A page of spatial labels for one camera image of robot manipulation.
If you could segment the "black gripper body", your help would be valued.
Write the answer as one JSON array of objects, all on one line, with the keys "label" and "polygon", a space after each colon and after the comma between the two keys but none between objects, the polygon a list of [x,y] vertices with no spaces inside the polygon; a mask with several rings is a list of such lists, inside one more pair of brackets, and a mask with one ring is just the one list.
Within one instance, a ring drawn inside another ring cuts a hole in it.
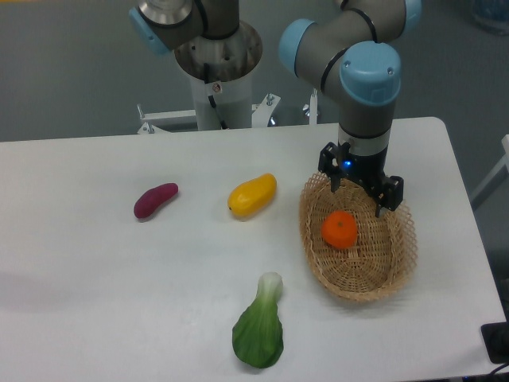
[{"label": "black gripper body", "polygon": [[332,176],[332,192],[338,190],[343,178],[361,185],[368,194],[380,194],[386,179],[384,166],[388,137],[343,137],[332,144],[336,173]]}]

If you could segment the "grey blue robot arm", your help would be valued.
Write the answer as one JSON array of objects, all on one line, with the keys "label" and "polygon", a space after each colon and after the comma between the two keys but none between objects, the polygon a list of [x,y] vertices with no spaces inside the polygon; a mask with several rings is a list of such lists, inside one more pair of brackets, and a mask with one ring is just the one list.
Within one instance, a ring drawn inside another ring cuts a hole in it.
[{"label": "grey blue robot arm", "polygon": [[[339,110],[338,139],[321,151],[319,171],[332,189],[344,179],[361,186],[378,210],[397,209],[404,190],[400,177],[384,172],[401,88],[391,42],[416,26],[421,11],[419,1],[343,1],[328,24],[292,22],[278,45],[283,66]],[[237,1],[140,1],[129,17],[149,49],[173,53],[191,80],[201,130],[253,126],[251,75],[262,42]]]}]

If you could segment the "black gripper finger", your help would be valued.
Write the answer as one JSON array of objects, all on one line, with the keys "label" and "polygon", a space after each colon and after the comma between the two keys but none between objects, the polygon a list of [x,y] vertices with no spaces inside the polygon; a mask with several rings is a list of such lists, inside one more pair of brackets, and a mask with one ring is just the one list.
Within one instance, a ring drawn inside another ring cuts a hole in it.
[{"label": "black gripper finger", "polygon": [[375,193],[375,216],[380,217],[383,209],[394,212],[403,200],[404,180],[399,176],[384,176],[379,191]]},{"label": "black gripper finger", "polygon": [[341,180],[348,175],[349,151],[348,142],[341,145],[329,142],[320,152],[318,170],[330,180],[332,192],[338,190]]}]

